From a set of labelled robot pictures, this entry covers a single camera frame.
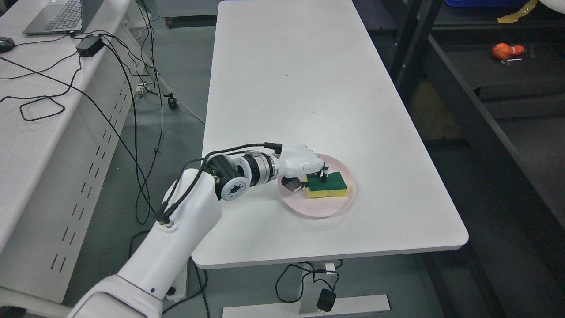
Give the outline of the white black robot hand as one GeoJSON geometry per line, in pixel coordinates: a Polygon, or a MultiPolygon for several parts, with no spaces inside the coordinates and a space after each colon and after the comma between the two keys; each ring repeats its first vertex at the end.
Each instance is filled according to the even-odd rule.
{"type": "Polygon", "coordinates": [[[293,193],[309,186],[307,182],[302,182],[300,177],[315,174],[325,182],[329,169],[325,161],[304,144],[283,149],[275,161],[275,167],[281,184],[293,193]]]}

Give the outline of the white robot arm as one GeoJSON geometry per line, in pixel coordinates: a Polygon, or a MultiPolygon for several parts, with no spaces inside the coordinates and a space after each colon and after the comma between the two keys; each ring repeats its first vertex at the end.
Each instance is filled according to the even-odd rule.
{"type": "Polygon", "coordinates": [[[222,212],[215,179],[200,169],[182,171],[159,209],[148,236],[115,275],[87,292],[70,318],[159,318],[163,299],[192,252],[222,212]]]}

